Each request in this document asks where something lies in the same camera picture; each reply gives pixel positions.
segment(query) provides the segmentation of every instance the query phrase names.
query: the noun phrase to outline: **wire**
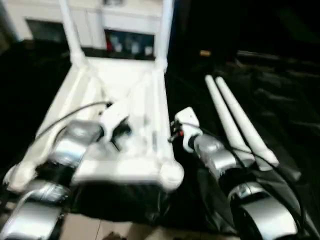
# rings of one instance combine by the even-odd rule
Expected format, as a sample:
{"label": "wire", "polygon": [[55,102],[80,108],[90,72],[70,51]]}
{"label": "wire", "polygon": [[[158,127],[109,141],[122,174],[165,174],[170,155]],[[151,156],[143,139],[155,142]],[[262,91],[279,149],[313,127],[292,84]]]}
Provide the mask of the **wire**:
{"label": "wire", "polygon": [[244,153],[248,153],[248,154],[252,154],[254,155],[256,158],[260,158],[261,160],[263,160],[265,163],[267,163],[287,184],[287,186],[291,189],[291,191],[293,192],[298,204],[299,204],[299,208],[300,208],[300,229],[304,229],[305,223],[306,223],[306,211],[305,208],[303,206],[302,203],[302,199],[298,193],[298,190],[296,189],[296,187],[293,185],[293,183],[286,177],[286,175],[276,166],[274,166],[273,164],[271,164],[270,162],[268,162],[268,160],[266,160],[265,158],[263,158],[262,156],[259,156],[258,154],[255,154],[254,152],[250,152],[250,151],[246,151],[243,149],[239,149],[233,146],[230,146],[229,144],[226,144],[225,141],[221,140],[221,138],[215,134],[213,134],[212,132],[210,132],[209,130],[205,129],[204,127],[200,127],[197,125],[194,125],[192,123],[188,123],[188,122],[179,122],[182,125],[189,125],[191,127],[197,128],[202,130],[204,133],[217,138],[219,141],[221,141],[225,146],[228,146],[230,149],[235,150],[235,151],[241,151]]}
{"label": "wire", "polygon": [[[63,120],[71,117],[72,115],[84,110],[84,109],[87,109],[87,108],[90,108],[90,107],[93,107],[93,106],[97,106],[97,105],[105,105],[107,108],[108,106],[110,105],[110,102],[109,101],[97,101],[97,102],[93,102],[93,103],[90,103],[90,104],[87,104],[87,105],[84,105],[84,106],[81,106],[73,111],[71,111],[70,113],[68,113],[67,115],[59,118],[58,120],[54,121],[53,123],[51,123],[49,126],[47,126],[41,133],[39,133],[34,139],[33,141],[29,144],[28,146],[28,149],[31,148],[42,136],[44,136],[47,132],[49,132],[55,125],[57,125],[58,123],[62,122]],[[18,164],[19,163],[16,163],[14,169],[12,170],[12,173],[9,177],[9,181],[8,181],[8,186],[9,184],[12,182],[12,180],[15,178],[16,174],[17,174],[17,171],[19,169],[18,167]],[[1,196],[1,203],[0,203],[0,214],[2,214],[3,212],[3,209],[5,208],[5,206],[7,205],[8,203],[8,196],[10,193],[8,191],[8,189],[6,188],[7,185],[2,185],[2,189],[6,189],[6,193],[4,193],[2,196]]]}

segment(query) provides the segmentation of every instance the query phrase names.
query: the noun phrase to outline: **tile floor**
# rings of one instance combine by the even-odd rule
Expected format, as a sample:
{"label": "tile floor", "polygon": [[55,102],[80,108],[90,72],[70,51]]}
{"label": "tile floor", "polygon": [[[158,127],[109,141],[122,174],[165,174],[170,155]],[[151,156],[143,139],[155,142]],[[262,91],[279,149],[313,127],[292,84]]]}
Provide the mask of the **tile floor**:
{"label": "tile floor", "polygon": [[109,233],[118,233],[127,240],[238,240],[201,232],[180,231],[163,227],[152,228],[132,222],[111,222],[78,214],[66,217],[60,240],[103,240]]}

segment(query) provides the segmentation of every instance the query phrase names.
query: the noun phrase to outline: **white plastic frame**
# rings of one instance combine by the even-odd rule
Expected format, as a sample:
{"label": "white plastic frame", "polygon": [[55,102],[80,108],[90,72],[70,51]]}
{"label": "white plastic frame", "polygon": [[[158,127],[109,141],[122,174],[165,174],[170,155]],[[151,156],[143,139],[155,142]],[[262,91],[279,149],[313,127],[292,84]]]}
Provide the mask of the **white plastic frame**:
{"label": "white plastic frame", "polygon": [[[38,129],[37,135],[49,124],[63,117],[74,109],[101,100],[118,101],[127,98],[130,104],[128,122],[135,140],[126,156],[146,157],[155,159],[158,164],[174,166],[166,169],[179,172],[177,188],[184,176],[183,168],[175,161],[173,148],[168,143],[170,124],[165,88],[164,74],[167,68],[167,51],[173,14],[172,0],[164,0],[160,26],[159,47],[155,61],[124,60],[85,57],[80,47],[79,36],[71,18],[67,0],[59,0],[63,27],[70,48],[72,66],[55,96],[46,116]],[[10,188],[22,191],[34,177],[35,167],[44,161],[51,150],[58,131],[72,118],[94,120],[98,118],[101,107],[92,107],[57,124],[48,134],[28,149],[15,178],[10,182]],[[83,162],[85,167],[79,167],[74,180],[86,181],[101,170],[105,164],[101,160]]]}

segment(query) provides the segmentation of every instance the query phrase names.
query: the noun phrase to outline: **cabinet door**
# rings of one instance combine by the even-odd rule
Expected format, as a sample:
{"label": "cabinet door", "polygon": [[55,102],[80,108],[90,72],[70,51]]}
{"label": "cabinet door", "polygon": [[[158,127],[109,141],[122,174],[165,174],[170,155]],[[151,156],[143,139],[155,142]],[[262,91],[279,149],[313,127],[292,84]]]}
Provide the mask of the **cabinet door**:
{"label": "cabinet door", "polygon": [[[65,39],[62,15],[58,5],[7,2],[5,6],[16,35],[20,40],[43,39],[45,37],[46,40],[60,42],[60,40]],[[72,9],[71,13],[79,34],[80,44],[84,47],[92,47],[86,11]]]}

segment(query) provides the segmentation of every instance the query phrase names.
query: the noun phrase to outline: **white cabinet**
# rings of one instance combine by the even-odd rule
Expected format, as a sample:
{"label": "white cabinet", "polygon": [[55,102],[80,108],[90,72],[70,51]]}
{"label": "white cabinet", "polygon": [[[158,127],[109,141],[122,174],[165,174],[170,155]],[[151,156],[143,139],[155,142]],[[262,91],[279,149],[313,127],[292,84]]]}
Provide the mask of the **white cabinet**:
{"label": "white cabinet", "polygon": [[[25,2],[25,1],[5,1],[5,9],[9,20],[12,23],[13,30],[19,40],[32,40],[35,38],[33,28],[37,28],[41,23],[51,24],[53,28],[63,30],[62,15],[60,7],[57,4],[47,4],[46,2]],[[85,9],[72,8],[72,17],[79,34],[80,43],[83,47],[91,47],[92,37],[87,21]]]}
{"label": "white cabinet", "polygon": [[[153,52],[156,52],[162,0],[123,0],[120,5],[103,5],[103,0],[68,2],[83,47],[107,49],[106,38],[108,31],[111,31],[114,34],[133,34],[136,42],[143,39],[140,48],[151,45]],[[47,27],[47,33],[42,35],[47,35],[48,40],[55,40],[55,37],[48,36],[50,32],[63,32],[58,0],[3,0],[3,3],[21,41],[38,38],[34,29],[41,24]]]}

